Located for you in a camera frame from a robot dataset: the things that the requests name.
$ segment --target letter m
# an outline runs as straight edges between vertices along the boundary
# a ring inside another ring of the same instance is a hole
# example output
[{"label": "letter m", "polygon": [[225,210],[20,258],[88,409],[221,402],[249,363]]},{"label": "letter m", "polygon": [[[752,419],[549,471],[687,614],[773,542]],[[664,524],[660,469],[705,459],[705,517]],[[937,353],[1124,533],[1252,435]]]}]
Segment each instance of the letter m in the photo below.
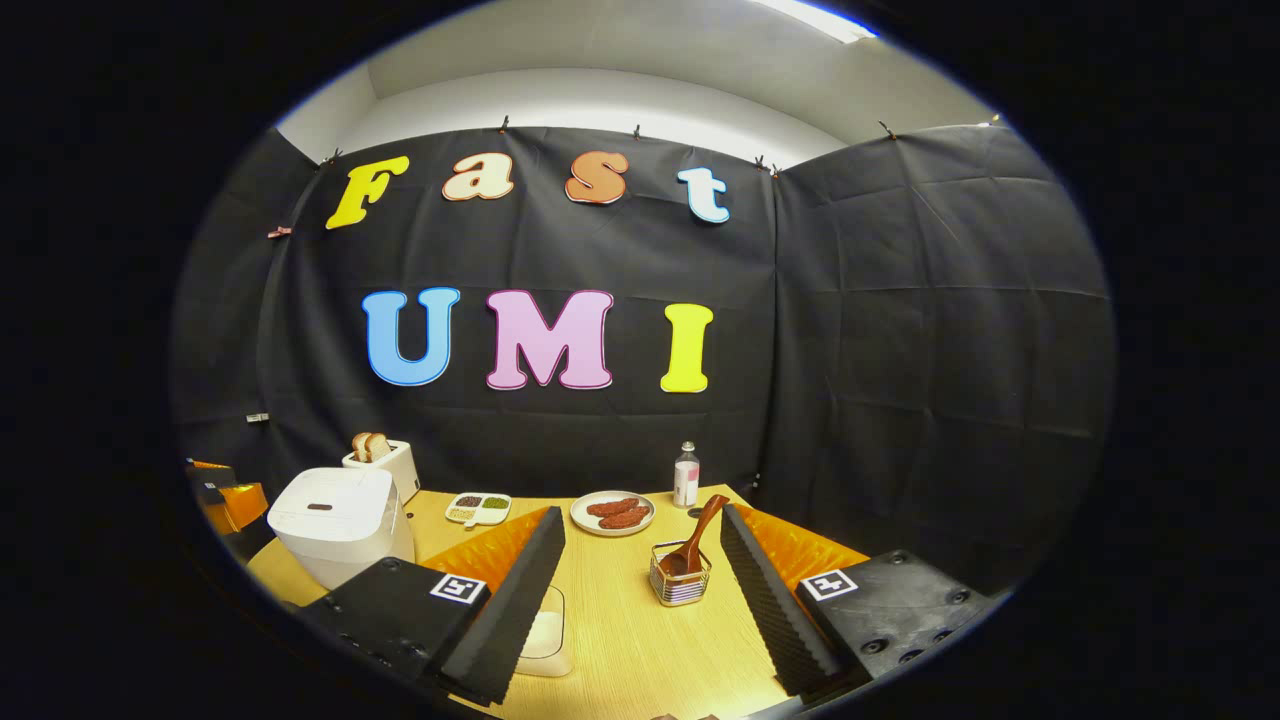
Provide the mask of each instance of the letter m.
[{"label": "letter m", "polygon": [[548,328],[534,297],[524,290],[503,290],[489,296],[498,315],[498,357],[486,384],[494,389],[520,389],[529,378],[520,370],[520,354],[545,387],[568,352],[561,384],[571,389],[599,389],[613,382],[604,366],[604,314],[613,296],[598,290],[575,292],[564,302],[556,325]]}]

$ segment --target peach letter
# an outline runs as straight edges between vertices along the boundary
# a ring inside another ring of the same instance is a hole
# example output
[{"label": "peach letter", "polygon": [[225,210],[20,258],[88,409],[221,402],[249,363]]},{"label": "peach letter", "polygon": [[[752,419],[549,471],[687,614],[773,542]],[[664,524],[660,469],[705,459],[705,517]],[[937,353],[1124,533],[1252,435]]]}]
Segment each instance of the peach letter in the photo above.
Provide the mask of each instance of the peach letter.
[{"label": "peach letter", "polygon": [[628,167],[620,152],[584,152],[573,160],[573,177],[564,181],[564,195],[573,202],[608,205],[626,191],[627,181],[622,179],[622,173]]},{"label": "peach letter", "polygon": [[511,182],[511,156],[504,152],[481,152],[454,163],[458,173],[445,181],[440,192],[445,200],[471,200],[483,197],[497,200],[516,187]]}]

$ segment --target bottle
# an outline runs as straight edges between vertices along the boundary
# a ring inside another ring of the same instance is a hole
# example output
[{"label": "bottle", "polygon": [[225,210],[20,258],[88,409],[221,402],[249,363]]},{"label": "bottle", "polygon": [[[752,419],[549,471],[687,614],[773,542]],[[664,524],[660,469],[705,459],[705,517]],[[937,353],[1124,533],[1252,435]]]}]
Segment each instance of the bottle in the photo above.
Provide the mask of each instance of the bottle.
[{"label": "bottle", "polygon": [[672,500],[676,507],[698,505],[698,474],[701,464],[694,455],[694,443],[685,441],[680,447],[684,455],[676,459],[676,491]]}]

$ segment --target white plate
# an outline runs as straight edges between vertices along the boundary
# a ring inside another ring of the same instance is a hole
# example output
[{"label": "white plate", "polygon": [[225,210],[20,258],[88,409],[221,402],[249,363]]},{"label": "white plate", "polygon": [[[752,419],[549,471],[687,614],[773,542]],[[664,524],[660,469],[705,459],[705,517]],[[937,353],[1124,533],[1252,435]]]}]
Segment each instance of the white plate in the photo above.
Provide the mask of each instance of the white plate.
[{"label": "white plate", "polygon": [[[604,518],[596,518],[595,515],[590,515],[586,511],[588,505],[595,505],[598,502],[617,502],[620,500],[626,500],[628,497],[639,500],[640,505],[649,509],[649,514],[644,516],[644,520],[640,520],[640,523],[632,528],[620,528],[617,530],[602,528],[600,520],[603,520]],[[575,500],[573,505],[570,506],[568,509],[568,516],[573,519],[573,524],[576,524],[579,528],[582,528],[589,533],[595,533],[598,536],[607,536],[607,537],[632,536],[635,533],[639,533],[640,530],[648,528],[649,523],[653,523],[653,516],[657,512],[658,509],[653,505],[653,502],[648,497],[621,489],[605,489],[600,492],[593,492],[590,495],[584,495],[582,497]]]},{"label": "white plate", "polygon": [[[458,505],[458,501],[462,500],[463,497],[470,497],[470,496],[479,497],[480,498],[480,505],[476,505],[475,507],[461,507]],[[484,501],[488,500],[488,498],[490,498],[490,497],[500,497],[502,500],[506,500],[507,501],[507,506],[506,507],[481,507],[484,505]],[[453,518],[449,518],[449,511],[453,510],[454,507],[457,507],[458,510],[475,510],[475,512],[467,520],[454,520]],[[506,520],[507,519],[507,514],[509,514],[509,512],[511,512],[511,496],[509,495],[498,495],[495,492],[460,492],[458,495],[453,496],[453,500],[451,500],[449,505],[445,506],[445,509],[444,509],[444,519],[448,520],[448,521],[451,521],[451,523],[462,523],[467,529],[471,529],[471,528],[476,527],[477,524],[479,525],[497,525],[498,523],[502,523],[503,520]]]}]

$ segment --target letter u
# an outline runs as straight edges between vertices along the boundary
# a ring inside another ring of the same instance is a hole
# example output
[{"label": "letter u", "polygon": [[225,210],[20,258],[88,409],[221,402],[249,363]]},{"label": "letter u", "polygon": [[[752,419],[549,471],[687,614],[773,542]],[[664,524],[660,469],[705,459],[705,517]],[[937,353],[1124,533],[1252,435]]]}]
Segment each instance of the letter u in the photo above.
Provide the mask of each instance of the letter u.
[{"label": "letter u", "polygon": [[399,354],[399,311],[404,293],[375,292],[360,304],[369,315],[369,365],[378,377],[397,386],[424,386],[449,366],[449,309],[462,295],[452,287],[431,287],[419,293],[426,307],[426,354],[406,360]]}]

